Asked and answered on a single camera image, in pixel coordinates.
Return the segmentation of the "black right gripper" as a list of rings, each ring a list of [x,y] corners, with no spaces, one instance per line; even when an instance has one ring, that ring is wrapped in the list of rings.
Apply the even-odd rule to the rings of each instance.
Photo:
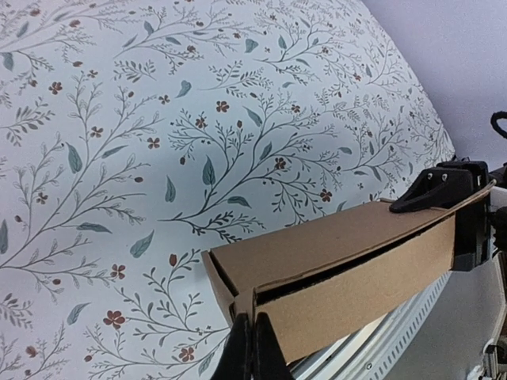
[[[450,209],[490,183],[484,161],[445,161],[421,171],[415,182],[389,206],[391,213]],[[491,258],[490,195],[456,212],[452,270],[469,272]]]

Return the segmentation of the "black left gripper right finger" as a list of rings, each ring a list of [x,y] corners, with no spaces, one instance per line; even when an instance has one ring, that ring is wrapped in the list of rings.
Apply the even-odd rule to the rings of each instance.
[[[257,315],[253,328],[253,379],[294,380],[267,313]]]

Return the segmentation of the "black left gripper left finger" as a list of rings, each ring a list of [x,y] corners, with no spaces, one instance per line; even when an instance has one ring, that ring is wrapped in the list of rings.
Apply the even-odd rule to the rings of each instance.
[[[240,313],[232,325],[227,343],[211,380],[251,379],[252,329],[248,315]]]

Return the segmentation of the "brown cardboard paper box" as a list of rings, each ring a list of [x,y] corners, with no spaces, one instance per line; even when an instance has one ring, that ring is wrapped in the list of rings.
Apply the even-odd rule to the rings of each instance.
[[[423,291],[452,268],[456,216],[486,186],[450,209],[395,214],[386,200],[205,251],[228,321],[267,314],[293,362],[348,336]]]

